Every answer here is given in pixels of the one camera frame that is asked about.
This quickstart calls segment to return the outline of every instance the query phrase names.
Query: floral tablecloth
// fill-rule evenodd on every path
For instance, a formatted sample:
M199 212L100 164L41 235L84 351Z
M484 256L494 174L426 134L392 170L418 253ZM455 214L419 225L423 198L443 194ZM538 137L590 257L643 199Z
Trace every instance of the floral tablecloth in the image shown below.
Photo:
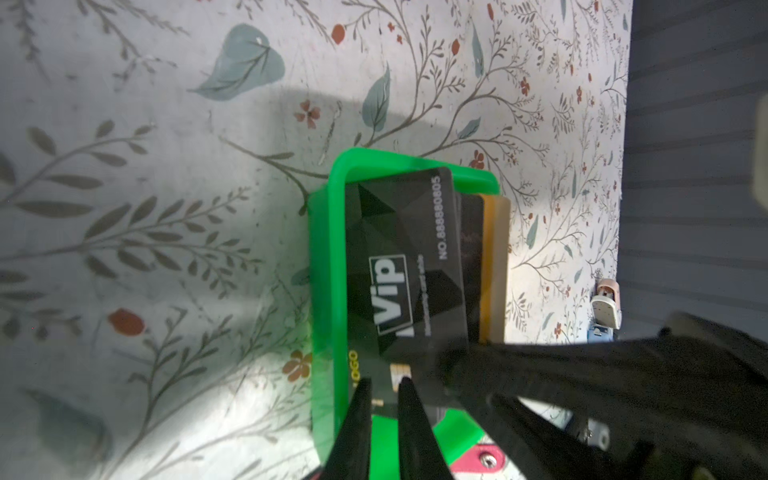
M5 0L0 477L312 469L306 198L354 145L496 174L507 340L583 340L616 272L630 15Z

